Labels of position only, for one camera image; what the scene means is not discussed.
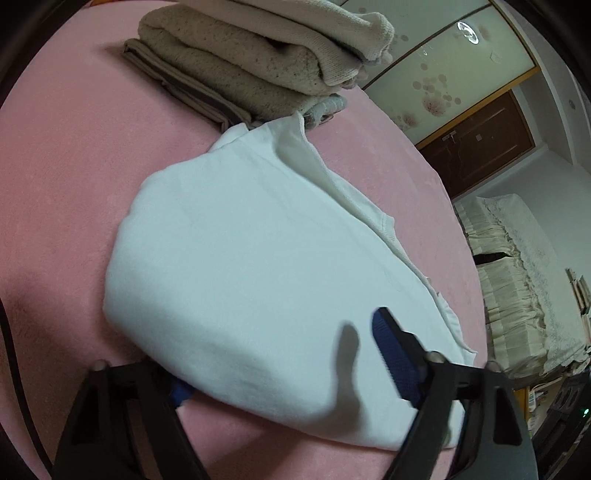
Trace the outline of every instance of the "wooden door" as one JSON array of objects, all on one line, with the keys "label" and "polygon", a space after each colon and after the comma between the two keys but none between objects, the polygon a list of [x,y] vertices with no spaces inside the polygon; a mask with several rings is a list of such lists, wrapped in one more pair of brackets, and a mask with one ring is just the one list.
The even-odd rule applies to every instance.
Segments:
[{"label": "wooden door", "polygon": [[429,143],[421,153],[454,198],[533,147],[521,108],[509,91]]}]

